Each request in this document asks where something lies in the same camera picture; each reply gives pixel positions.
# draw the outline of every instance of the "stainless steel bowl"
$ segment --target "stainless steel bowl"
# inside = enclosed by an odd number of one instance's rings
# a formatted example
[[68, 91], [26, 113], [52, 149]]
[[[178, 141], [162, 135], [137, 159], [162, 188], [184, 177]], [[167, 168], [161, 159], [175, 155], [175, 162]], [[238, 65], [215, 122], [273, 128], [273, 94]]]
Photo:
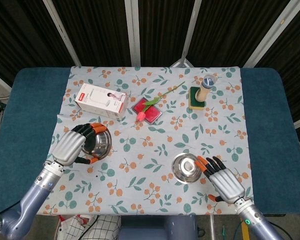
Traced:
[[172, 162], [172, 174], [180, 183], [189, 184], [197, 181], [201, 170], [195, 165], [197, 157], [191, 153], [180, 153]]
[[112, 139], [109, 130], [99, 132], [95, 136], [95, 146], [94, 148], [88, 149], [85, 145], [82, 151], [86, 154], [92, 155], [99, 160], [104, 159], [110, 152], [112, 147]]

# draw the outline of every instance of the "red coaster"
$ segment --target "red coaster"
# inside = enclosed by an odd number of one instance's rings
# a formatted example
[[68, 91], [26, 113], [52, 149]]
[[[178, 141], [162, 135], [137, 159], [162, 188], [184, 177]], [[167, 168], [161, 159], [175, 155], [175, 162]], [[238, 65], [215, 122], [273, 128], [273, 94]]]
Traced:
[[[138, 114], [140, 112], [142, 112], [142, 110], [144, 109], [145, 105], [143, 103], [148, 102], [148, 100], [143, 97], [140, 101], [138, 101], [133, 107], [133, 111]], [[156, 108], [155, 106], [151, 106], [149, 107], [146, 111], [145, 111], [145, 121], [148, 124], [153, 124], [162, 114], [162, 111], [160, 111], [158, 108]]]

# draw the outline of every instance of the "green sponge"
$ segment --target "green sponge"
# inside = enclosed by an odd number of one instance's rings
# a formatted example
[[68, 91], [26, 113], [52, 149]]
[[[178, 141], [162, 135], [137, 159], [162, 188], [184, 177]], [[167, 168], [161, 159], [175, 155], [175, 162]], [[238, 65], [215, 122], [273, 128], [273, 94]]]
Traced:
[[189, 89], [189, 108], [193, 110], [203, 110], [206, 106], [206, 102], [199, 102], [196, 100], [196, 92], [200, 89], [200, 87], [192, 86]]

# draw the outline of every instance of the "floral tablecloth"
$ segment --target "floral tablecloth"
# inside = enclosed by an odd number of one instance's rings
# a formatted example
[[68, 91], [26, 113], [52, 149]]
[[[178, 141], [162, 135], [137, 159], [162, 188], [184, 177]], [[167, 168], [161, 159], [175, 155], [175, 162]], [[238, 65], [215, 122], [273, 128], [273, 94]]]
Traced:
[[[188, 108], [188, 90], [206, 74], [218, 80], [203, 111]], [[153, 99], [181, 82], [156, 105], [163, 114], [153, 124], [135, 122], [132, 106]], [[82, 111], [74, 102], [83, 83], [125, 92], [128, 108], [122, 121]], [[181, 184], [171, 173], [182, 152], [218, 156], [253, 199], [244, 98], [238, 67], [72, 67], [52, 136], [53, 150], [76, 125], [103, 123], [112, 136], [109, 155], [92, 165], [74, 163], [65, 172], [39, 214], [188, 215], [235, 214], [231, 205], [212, 202], [218, 195], [202, 174]]]

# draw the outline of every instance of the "product box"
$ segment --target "product box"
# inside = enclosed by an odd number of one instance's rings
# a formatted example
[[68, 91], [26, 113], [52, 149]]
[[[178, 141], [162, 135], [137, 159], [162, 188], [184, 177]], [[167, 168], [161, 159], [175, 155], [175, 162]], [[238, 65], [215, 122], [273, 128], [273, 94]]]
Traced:
[[122, 92], [84, 83], [75, 102], [84, 111], [121, 120], [128, 104], [128, 96]]

